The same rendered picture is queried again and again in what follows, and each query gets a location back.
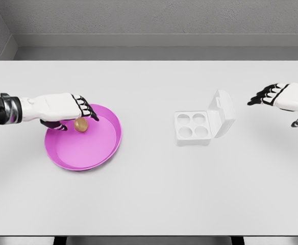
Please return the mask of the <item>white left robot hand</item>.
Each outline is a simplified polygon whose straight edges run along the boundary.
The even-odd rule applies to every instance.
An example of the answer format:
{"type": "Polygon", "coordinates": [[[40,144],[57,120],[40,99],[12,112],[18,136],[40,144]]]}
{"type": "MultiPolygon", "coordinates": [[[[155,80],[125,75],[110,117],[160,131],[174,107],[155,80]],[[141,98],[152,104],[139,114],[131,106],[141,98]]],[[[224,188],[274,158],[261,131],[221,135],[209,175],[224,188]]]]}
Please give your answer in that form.
{"type": "Polygon", "coordinates": [[[99,121],[97,114],[80,95],[70,93],[48,94],[36,98],[39,106],[40,123],[47,128],[67,131],[67,126],[61,123],[63,120],[74,120],[81,117],[91,117],[99,121]]]}

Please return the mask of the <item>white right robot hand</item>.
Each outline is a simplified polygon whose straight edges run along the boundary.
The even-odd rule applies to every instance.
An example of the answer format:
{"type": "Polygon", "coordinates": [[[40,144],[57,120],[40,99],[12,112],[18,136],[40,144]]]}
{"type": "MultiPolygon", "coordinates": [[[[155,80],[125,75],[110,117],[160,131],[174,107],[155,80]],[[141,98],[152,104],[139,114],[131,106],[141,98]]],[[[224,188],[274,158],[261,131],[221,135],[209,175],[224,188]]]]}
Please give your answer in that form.
{"type": "MultiPolygon", "coordinates": [[[[271,84],[257,92],[247,105],[264,104],[281,110],[298,112],[298,83],[271,84]]],[[[291,124],[298,128],[298,119],[291,124]]]]}

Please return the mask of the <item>brown egg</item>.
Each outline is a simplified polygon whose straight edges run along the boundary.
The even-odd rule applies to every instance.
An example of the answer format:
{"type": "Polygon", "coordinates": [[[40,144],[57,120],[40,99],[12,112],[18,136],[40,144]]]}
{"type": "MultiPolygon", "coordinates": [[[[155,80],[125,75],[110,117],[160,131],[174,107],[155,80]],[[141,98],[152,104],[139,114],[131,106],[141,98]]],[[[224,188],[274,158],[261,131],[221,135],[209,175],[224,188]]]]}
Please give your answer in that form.
{"type": "Polygon", "coordinates": [[[74,120],[73,127],[76,131],[84,133],[88,129],[88,122],[85,118],[79,117],[74,120]]]}

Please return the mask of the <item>white egg box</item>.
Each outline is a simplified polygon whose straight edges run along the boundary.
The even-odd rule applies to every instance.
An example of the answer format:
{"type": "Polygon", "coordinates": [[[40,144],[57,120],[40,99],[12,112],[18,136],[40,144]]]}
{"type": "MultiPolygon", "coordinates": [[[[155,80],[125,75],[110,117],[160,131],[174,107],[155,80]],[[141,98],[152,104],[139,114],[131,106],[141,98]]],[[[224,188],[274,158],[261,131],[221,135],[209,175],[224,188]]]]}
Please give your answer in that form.
{"type": "Polygon", "coordinates": [[[209,145],[213,138],[224,136],[235,119],[230,95],[217,90],[207,110],[174,113],[176,145],[209,145]]]}

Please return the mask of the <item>pink round plate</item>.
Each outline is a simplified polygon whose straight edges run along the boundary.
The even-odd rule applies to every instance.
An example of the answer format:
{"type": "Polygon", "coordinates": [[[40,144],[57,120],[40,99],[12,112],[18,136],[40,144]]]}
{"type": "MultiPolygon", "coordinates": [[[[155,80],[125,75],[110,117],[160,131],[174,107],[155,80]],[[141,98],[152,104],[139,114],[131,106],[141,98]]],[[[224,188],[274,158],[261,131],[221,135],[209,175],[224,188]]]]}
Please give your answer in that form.
{"type": "Polygon", "coordinates": [[[47,130],[44,147],[55,165],[73,171],[88,170],[108,161],[117,151],[122,138],[120,120],[104,106],[91,106],[100,120],[87,117],[86,132],[78,132],[71,120],[62,122],[67,131],[47,130]]]}

